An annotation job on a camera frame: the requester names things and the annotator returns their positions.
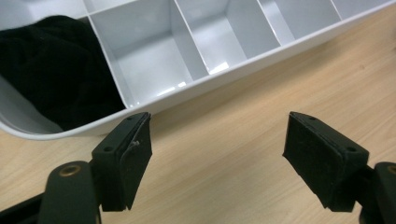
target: white plastic organizer box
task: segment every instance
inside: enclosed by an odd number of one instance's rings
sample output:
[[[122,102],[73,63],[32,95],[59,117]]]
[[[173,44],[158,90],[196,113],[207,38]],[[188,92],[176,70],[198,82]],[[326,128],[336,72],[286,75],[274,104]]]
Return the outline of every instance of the white plastic organizer box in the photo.
[[[2,0],[0,30],[51,15],[95,31],[125,109],[64,132],[0,76],[0,128],[44,140],[111,131],[343,33],[396,0]]]

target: black clamp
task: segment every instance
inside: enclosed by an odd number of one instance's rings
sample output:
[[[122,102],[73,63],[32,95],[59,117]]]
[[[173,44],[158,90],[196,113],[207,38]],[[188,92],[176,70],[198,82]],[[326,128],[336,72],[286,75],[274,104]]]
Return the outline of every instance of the black clamp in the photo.
[[[291,112],[283,156],[324,207],[351,212],[361,223],[396,223],[396,163],[367,165],[369,152],[314,117]]]
[[[0,213],[0,223],[101,223],[103,211],[131,209],[151,157],[149,113],[120,123],[92,152],[92,160],[54,169],[43,194]]]

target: screw hole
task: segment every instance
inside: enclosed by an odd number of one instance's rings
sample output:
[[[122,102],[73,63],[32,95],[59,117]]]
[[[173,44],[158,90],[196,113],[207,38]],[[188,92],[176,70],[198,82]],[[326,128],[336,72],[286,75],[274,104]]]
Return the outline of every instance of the screw hole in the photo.
[[[113,150],[113,147],[105,147],[104,149],[103,149],[103,151],[105,151],[105,152],[110,152],[110,151],[112,151]]]
[[[59,175],[66,177],[70,175],[75,175],[81,170],[81,167],[79,165],[68,165],[64,167],[60,172]]]

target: table surface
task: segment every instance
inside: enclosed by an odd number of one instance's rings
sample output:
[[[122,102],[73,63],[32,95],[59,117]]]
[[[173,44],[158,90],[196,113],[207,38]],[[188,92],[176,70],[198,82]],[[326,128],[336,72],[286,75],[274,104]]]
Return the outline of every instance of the table surface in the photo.
[[[332,213],[282,157],[290,111],[396,161],[396,6],[343,35],[153,116],[153,156],[131,211],[104,223],[358,223]],[[0,210],[89,161],[104,136],[31,141],[0,131]]]

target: black fabric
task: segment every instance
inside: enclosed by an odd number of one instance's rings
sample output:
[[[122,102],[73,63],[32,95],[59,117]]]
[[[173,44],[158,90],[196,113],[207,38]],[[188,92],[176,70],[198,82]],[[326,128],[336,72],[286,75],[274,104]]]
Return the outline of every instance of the black fabric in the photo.
[[[124,108],[93,30],[66,16],[0,31],[0,75],[65,131]]]

